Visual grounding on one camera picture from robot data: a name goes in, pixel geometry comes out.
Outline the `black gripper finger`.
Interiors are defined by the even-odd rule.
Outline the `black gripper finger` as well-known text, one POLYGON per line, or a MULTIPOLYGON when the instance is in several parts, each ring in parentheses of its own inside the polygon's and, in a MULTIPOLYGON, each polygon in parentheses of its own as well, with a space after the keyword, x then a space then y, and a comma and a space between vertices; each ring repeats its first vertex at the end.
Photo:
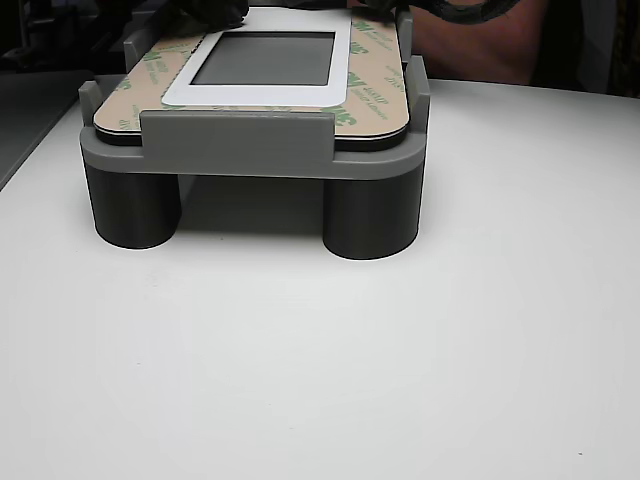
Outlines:
POLYGON ((235 28, 250 10, 247 0, 174 0, 173 4, 209 28, 235 28))

